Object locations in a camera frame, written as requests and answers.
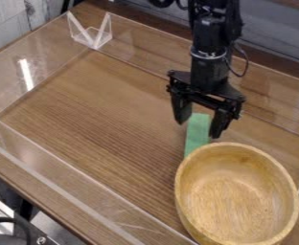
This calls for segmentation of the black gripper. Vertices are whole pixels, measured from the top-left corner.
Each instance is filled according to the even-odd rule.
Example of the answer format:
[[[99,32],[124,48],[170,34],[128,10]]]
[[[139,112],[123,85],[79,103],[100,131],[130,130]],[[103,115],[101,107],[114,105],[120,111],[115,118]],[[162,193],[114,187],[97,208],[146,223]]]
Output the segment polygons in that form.
[[[192,57],[191,71],[170,70],[166,91],[171,95],[175,121],[183,124],[196,103],[215,111],[210,136],[219,139],[233,120],[241,116],[245,95],[229,83],[229,58]]]

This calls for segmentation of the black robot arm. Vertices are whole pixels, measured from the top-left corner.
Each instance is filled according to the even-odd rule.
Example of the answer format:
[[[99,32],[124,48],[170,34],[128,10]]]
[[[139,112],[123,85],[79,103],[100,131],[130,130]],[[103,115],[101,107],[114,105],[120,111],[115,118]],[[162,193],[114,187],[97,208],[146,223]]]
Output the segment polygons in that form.
[[[233,53],[241,49],[243,20],[239,0],[188,0],[192,30],[191,70],[167,72],[175,121],[184,123],[196,103],[214,111],[208,136],[218,139],[230,123],[241,117],[246,96],[231,86],[229,76]]]

